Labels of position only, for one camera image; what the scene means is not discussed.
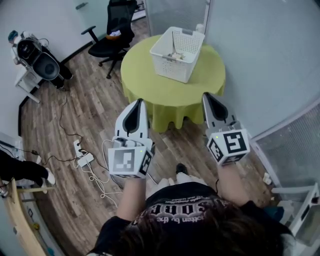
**black office chair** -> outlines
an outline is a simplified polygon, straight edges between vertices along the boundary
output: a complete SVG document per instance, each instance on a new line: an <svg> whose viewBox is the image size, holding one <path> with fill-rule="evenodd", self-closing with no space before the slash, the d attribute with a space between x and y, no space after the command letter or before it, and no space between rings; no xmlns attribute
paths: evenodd
<svg viewBox="0 0 320 256"><path fill-rule="evenodd" d="M110 0L107 8L108 24L106 33L110 35L112 32L119 30L121 32L121 36L117 40L109 40L104 37L99 41L93 32L93 29L96 26L92 26L81 33L81 35L84 35L89 32L90 36L96 42L96 44L94 44L88 51L90 55L98 58L107 57L103 61L99 62L100 67L102 67L103 63L112 61L111 67L106 76L107 79L111 78L111 71L114 69L117 61L122 61L127 53L125 48L130 47L129 43L135 37L135 34L131 29L131 20L136 8L136 0Z"/></svg>

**person's hair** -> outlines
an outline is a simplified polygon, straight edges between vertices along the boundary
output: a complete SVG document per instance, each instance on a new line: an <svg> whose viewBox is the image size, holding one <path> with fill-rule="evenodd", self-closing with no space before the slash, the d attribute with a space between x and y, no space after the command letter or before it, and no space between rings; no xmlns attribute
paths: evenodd
<svg viewBox="0 0 320 256"><path fill-rule="evenodd" d="M12 30L8 35L8 41L12 42L17 35L18 35L18 32L15 30Z"/></svg>
<svg viewBox="0 0 320 256"><path fill-rule="evenodd" d="M212 203L192 230L165 232L145 214L113 244L112 256L280 256L281 236L264 228L231 203Z"/></svg>

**white robot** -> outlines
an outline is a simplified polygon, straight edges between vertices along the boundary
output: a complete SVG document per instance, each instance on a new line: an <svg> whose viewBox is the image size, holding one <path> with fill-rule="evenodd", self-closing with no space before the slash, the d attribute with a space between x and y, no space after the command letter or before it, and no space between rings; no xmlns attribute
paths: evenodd
<svg viewBox="0 0 320 256"><path fill-rule="evenodd" d="M240 122L231 107L216 95L205 92L202 96L205 131L208 142L206 147L216 163L228 165L242 159L250 152L247 131L241 129Z"/></svg>
<svg viewBox="0 0 320 256"><path fill-rule="evenodd" d="M205 121L208 129L207 148L218 165L239 161L250 152L245 129L231 108L223 100L210 94L202 96ZM149 138L146 104L138 99L128 105L115 122L113 146L108 149L109 172L122 178L146 178L155 144Z"/></svg>

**white plastic basket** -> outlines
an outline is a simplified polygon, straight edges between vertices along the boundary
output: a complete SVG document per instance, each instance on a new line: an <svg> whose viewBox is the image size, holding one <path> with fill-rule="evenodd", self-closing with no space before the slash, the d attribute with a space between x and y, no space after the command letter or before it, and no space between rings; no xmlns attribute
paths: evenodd
<svg viewBox="0 0 320 256"><path fill-rule="evenodd" d="M171 26L150 50L155 73L170 79L187 83L197 63L205 35ZM175 50L183 54L183 59L170 57Z"/></svg>

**green tablecloth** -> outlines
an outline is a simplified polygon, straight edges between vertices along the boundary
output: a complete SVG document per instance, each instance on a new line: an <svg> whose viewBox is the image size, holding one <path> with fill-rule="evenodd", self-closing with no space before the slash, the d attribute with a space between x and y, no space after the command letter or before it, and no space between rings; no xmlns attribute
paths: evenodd
<svg viewBox="0 0 320 256"><path fill-rule="evenodd" d="M170 122L180 129L184 117L202 124L202 95L204 92L223 94L225 65L210 45L203 44L188 83L157 75L149 51L159 38L156 35L144 39L125 55L121 65L124 94L130 103L139 98L145 100L156 132L165 132Z"/></svg>

